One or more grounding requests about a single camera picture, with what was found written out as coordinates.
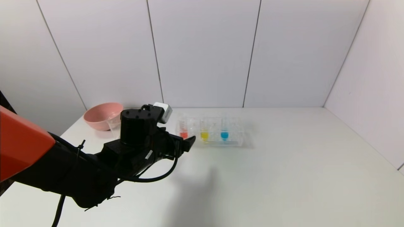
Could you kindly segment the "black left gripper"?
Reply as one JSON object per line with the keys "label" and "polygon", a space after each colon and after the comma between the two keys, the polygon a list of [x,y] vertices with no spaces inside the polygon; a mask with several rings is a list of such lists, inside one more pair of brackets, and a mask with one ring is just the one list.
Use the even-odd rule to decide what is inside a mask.
{"label": "black left gripper", "polygon": [[196,141],[196,136],[181,138],[166,131],[166,128],[155,127],[152,131],[153,163],[162,159],[175,160],[183,152],[189,152]]}

